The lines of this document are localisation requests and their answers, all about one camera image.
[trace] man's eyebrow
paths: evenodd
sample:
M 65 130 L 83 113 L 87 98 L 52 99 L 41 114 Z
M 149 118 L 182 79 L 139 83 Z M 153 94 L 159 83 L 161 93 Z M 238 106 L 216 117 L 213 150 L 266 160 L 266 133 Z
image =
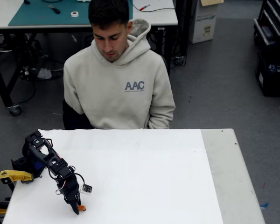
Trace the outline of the man's eyebrow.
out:
M 112 36 L 110 36 L 110 37 L 115 37 L 115 36 L 117 36 L 117 35 L 119 35 L 119 34 L 121 34 L 121 32 L 118 33 L 118 34 L 114 34 L 114 35 L 112 35 Z
M 119 34 L 121 34 L 121 32 L 118 33 L 118 34 L 113 34 L 113 35 L 111 35 L 110 38 L 115 37 L 115 36 L 117 36 L 117 35 L 119 35 Z M 95 33 L 94 33 L 94 35 L 97 36 L 98 38 L 103 38 L 102 36 L 97 35 L 97 34 L 95 34 Z

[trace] hoodie sleeve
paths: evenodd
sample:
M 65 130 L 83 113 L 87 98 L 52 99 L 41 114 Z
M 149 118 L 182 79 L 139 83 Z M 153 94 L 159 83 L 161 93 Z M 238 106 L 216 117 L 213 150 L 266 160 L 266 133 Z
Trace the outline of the hoodie sleeve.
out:
M 64 99 L 66 103 L 71 108 L 73 108 L 78 114 L 83 114 L 84 112 L 78 98 L 77 90 L 72 82 L 66 64 L 64 65 L 64 70 L 63 70 L 63 82 L 64 82 Z
M 175 103 L 168 73 L 165 63 L 161 58 L 160 67 L 154 78 L 154 91 L 149 110 L 150 119 L 148 121 L 148 127 L 150 129 L 169 128 L 169 123 L 173 119 L 174 109 Z

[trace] white paper sheet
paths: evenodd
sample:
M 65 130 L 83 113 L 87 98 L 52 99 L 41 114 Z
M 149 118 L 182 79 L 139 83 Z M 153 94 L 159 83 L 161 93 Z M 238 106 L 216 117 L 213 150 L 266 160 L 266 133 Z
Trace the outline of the white paper sheet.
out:
M 45 169 L 17 184 L 4 224 L 223 224 L 199 129 L 41 132 L 93 187 L 87 211 L 77 216 Z

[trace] man's ear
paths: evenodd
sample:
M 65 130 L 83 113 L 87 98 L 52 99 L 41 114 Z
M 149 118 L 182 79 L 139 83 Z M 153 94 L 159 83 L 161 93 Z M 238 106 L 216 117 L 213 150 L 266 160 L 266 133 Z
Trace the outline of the man's ear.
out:
M 129 21 L 128 23 L 127 23 L 127 33 L 128 34 L 130 34 L 131 33 L 131 31 L 132 31 L 132 29 L 133 29 L 133 22 L 132 21 Z

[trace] beige hoodie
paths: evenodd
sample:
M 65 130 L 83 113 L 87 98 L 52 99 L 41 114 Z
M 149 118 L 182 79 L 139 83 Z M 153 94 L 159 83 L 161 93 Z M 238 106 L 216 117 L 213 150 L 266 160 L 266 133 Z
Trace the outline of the beige hoodie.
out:
M 146 39 L 151 25 L 133 20 L 128 49 L 111 63 L 95 41 L 64 65 L 64 98 L 100 129 L 169 128 L 175 104 L 163 59 Z

